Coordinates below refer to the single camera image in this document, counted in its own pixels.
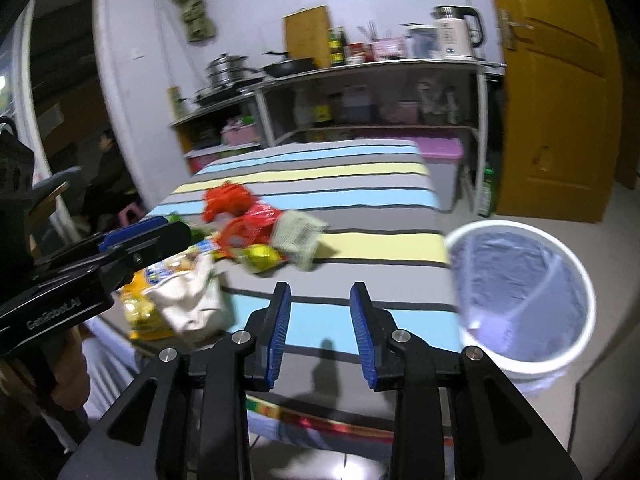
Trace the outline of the person's left hand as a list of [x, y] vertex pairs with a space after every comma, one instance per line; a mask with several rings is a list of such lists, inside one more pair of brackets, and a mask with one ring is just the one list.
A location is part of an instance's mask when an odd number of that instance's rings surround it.
[[34, 351], [36, 391], [65, 411], [84, 406], [90, 393], [87, 361], [77, 327], [38, 342]]

